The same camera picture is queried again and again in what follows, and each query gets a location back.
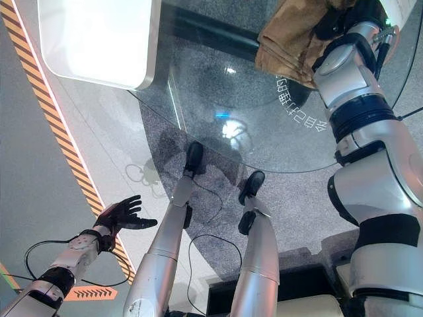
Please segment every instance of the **yellow hazard stripe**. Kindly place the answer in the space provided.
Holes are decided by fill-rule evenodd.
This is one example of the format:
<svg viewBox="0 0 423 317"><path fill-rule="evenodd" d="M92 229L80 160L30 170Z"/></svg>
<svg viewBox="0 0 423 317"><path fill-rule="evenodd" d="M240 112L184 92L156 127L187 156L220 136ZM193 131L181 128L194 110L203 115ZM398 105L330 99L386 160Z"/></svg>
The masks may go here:
<svg viewBox="0 0 423 317"><path fill-rule="evenodd" d="M57 102L54 101L55 98L51 94L51 90L48 89L46 78L42 75L40 64L36 59L30 40L24 31L24 26L20 22L19 12L17 11L15 2L12 0L0 0L0 14L13 42L16 53L19 56L22 67L26 73L26 77L28 78L35 97L38 100L38 104L41 107L54 136L56 137L62 153L65 155L65 159L75 176L76 181L91 208L91 211L95 216L98 216L104 209L104 206L102 205L98 192L95 190L95 187L89 178L89 174L83 165L83 159L77 151L75 141L73 141L70 131L64 124L64 119L60 114ZM116 237L116 253L125 259L125 261L130 263L128 254L125 252L124 247L122 246L122 241L119 237ZM130 271L128 271L127 265L118 257L116 257L116 259L118 260L118 264L122 268L125 276L128 276L128 274L130 275L129 283L132 283L135 276L134 269L130 266Z"/></svg>

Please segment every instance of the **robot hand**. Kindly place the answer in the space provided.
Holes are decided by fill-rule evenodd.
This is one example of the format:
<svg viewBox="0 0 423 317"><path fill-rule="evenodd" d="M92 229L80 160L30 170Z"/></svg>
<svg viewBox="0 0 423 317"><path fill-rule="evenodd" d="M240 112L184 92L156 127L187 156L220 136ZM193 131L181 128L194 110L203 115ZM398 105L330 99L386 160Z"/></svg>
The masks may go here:
<svg viewBox="0 0 423 317"><path fill-rule="evenodd" d="M139 230L154 227L157 225L157 220L139 218L136 215L138 211L141 211L141 207L137 207L141 205L140 198L140 195L135 195L107 207L98 216L93 227L107 227L114 238L122 228Z"/></svg>

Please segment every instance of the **silver robotic limb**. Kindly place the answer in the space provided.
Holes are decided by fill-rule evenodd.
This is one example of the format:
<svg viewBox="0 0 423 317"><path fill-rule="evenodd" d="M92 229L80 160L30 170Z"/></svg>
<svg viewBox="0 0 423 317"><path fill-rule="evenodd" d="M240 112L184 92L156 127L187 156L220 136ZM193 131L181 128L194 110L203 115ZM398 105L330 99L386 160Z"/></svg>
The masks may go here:
<svg viewBox="0 0 423 317"><path fill-rule="evenodd" d="M191 143L182 178L178 181L165 217L150 249L144 255L126 298L124 316L163 316L168 308L182 230L189 227L192 209L188 204L194 175L203 155L199 143Z"/></svg>
<svg viewBox="0 0 423 317"><path fill-rule="evenodd" d="M105 209L92 229L73 238L51 266L3 311L0 317L52 317L64 298L78 283L90 264L102 251L114 247L121 228L144 229L157 224L153 219L139 219L139 196L133 196Z"/></svg>
<svg viewBox="0 0 423 317"><path fill-rule="evenodd" d="M272 317L276 315L279 259L270 213L257 199L264 173L254 172L239 196L245 206L239 231L248 235L241 274L235 289L231 317Z"/></svg>
<svg viewBox="0 0 423 317"><path fill-rule="evenodd" d="M33 281L1 313L1 317L54 316L72 286L78 282L98 255L97 236L110 234L108 228L95 226L92 233L74 238L54 263Z"/></svg>
<svg viewBox="0 0 423 317"><path fill-rule="evenodd" d="M423 316L423 160L373 75L374 54L397 33L381 27L358 21L316 67L343 166L328 192L360 227L350 279L358 316Z"/></svg>

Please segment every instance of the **glass tabletop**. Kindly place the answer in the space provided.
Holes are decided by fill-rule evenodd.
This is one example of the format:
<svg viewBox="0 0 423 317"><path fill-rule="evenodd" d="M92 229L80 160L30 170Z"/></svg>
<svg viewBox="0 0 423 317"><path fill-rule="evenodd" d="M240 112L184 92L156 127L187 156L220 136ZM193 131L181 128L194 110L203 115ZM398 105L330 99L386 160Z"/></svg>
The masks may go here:
<svg viewBox="0 0 423 317"><path fill-rule="evenodd" d="M168 0L163 5L258 34L276 3ZM381 72L379 82L391 106L412 64L421 12L418 2ZM251 58L203 45L195 36L187 40L161 29L154 81L133 91L144 106L205 146L254 168L305 172L335 163L336 143L317 91L258 71Z"/></svg>

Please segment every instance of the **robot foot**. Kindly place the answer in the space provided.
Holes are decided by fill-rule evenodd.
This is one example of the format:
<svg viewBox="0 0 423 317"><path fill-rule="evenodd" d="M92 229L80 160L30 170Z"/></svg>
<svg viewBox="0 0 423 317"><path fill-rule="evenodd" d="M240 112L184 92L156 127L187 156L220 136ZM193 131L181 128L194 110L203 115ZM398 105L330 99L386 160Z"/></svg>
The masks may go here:
<svg viewBox="0 0 423 317"><path fill-rule="evenodd" d="M265 175L261 170L256 170L248 178L243 190L238 196L239 203L245 206L245 198L247 196L255 196L257 191L262 187Z"/></svg>

